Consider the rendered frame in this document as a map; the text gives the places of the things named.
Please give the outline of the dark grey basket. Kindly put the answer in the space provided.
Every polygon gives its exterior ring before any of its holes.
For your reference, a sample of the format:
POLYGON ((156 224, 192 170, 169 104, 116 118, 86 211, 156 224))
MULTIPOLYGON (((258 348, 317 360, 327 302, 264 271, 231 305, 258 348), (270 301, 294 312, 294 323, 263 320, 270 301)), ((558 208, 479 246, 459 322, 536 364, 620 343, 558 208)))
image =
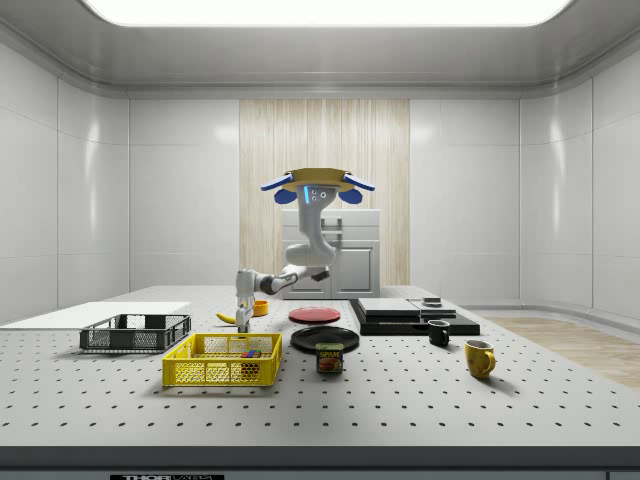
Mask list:
POLYGON ((105 352, 163 352, 191 330, 178 314, 119 314, 80 331, 80 348, 105 352))

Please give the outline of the black plate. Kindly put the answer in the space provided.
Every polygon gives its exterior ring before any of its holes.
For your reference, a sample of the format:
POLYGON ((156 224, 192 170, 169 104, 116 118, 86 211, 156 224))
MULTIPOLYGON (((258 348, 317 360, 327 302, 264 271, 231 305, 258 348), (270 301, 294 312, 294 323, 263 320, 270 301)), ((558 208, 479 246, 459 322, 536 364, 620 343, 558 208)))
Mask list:
POLYGON ((341 343, 345 351, 359 345, 359 335, 341 327, 310 327, 298 330, 291 335, 291 344, 299 350, 314 352, 319 343, 341 343))

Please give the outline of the black mug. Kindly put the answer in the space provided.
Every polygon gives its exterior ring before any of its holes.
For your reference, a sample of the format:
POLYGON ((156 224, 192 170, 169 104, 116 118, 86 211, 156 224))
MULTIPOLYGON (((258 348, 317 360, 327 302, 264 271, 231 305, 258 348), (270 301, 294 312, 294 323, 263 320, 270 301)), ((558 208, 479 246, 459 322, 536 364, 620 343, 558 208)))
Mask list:
POLYGON ((450 323, 445 320, 429 320, 427 325, 430 343, 438 347, 446 347, 450 339, 450 323))

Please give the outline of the yellow basket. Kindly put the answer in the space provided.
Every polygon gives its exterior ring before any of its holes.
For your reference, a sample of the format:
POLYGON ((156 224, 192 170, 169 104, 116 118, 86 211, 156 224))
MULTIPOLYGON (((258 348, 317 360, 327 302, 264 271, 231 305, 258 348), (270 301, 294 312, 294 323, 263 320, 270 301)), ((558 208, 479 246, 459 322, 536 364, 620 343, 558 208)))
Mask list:
POLYGON ((195 333, 162 358, 165 386, 270 386, 282 357, 280 333, 195 333), (241 355, 261 350, 259 375, 241 376, 241 355))

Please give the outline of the red plate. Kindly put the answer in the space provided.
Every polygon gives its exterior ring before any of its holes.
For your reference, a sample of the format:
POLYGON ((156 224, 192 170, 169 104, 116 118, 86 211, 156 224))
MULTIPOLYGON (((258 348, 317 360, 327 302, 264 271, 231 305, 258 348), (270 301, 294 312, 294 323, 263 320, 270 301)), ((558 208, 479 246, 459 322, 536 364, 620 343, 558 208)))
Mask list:
POLYGON ((341 313, 328 307, 303 307, 290 311, 288 318, 298 323, 331 323, 339 320, 341 313))

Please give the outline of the flat-sided can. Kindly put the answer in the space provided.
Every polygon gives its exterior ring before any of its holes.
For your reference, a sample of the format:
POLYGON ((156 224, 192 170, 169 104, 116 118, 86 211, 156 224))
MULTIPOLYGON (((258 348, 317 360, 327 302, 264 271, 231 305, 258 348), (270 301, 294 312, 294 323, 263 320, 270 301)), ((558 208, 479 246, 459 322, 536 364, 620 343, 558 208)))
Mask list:
POLYGON ((344 369, 342 343, 317 343, 316 367, 319 373, 342 373, 344 369))

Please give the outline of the white cabinet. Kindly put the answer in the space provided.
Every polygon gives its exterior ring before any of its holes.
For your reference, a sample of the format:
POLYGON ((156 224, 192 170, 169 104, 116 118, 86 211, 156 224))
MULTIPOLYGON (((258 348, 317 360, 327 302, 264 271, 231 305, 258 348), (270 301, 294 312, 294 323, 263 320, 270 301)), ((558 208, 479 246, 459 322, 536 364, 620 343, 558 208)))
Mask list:
POLYGON ((330 276, 316 282, 298 281, 282 291, 285 299, 352 299, 380 293, 379 214, 377 209, 322 211, 322 233, 336 248, 330 276))

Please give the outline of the yellow mug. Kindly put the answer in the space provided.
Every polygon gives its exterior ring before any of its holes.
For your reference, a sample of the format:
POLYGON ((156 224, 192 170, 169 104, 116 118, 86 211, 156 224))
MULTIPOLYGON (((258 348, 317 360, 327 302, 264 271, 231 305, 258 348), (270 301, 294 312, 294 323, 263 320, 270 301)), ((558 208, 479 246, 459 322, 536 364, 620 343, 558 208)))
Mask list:
POLYGON ((496 366, 494 346, 481 340, 467 340, 464 345, 467 367, 470 374, 486 379, 496 366))

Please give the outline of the white board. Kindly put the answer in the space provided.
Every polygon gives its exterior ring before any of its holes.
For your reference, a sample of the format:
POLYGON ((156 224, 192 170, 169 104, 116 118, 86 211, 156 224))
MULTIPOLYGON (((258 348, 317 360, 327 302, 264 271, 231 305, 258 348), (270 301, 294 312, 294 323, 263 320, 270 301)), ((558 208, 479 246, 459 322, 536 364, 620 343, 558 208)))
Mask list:
POLYGON ((0 326, 0 329, 81 329, 118 314, 170 314, 188 302, 89 302, 0 326))

